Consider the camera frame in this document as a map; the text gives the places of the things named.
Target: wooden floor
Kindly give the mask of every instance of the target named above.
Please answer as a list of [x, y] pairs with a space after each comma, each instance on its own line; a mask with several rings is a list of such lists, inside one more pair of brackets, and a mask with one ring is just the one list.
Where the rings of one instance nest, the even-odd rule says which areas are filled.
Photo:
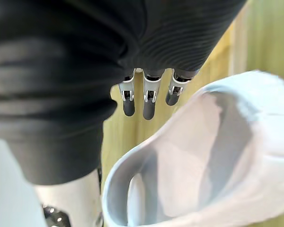
[[[104, 124], [103, 180], [124, 153], [155, 133], [195, 91], [204, 85], [229, 76], [233, 72], [238, 73], [244, 68], [267, 70], [284, 77], [284, 0], [251, 1], [247, 12], [248, 14], [242, 17], [243, 22], [241, 20], [240, 23], [232, 25], [224, 34], [200, 73], [189, 84], [179, 103], [173, 107], [165, 103], [171, 70], [165, 72], [156, 103], [155, 117], [151, 121], [144, 120], [142, 116], [141, 74], [136, 74], [135, 77], [136, 112], [132, 117], [126, 117], [123, 113], [118, 87], [112, 88], [112, 98], [118, 102], [118, 108]], [[247, 44], [242, 42], [245, 35], [248, 37]], [[284, 227], [284, 215], [255, 224], [253, 227]]]

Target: white container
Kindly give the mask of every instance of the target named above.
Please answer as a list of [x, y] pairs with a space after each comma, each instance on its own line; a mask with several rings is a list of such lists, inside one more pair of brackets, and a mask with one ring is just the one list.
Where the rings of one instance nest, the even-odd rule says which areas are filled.
[[244, 226], [284, 213], [284, 81], [251, 71], [196, 92], [112, 168], [109, 227]]

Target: robotic hand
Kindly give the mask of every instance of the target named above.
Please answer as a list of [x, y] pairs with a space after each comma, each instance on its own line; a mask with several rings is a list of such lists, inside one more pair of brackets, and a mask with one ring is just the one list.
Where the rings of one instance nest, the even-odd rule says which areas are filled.
[[144, 69], [143, 116], [174, 72], [174, 105], [246, 0], [0, 0], [0, 138], [35, 186], [49, 226], [102, 224], [97, 168], [118, 83], [134, 113], [133, 69]]

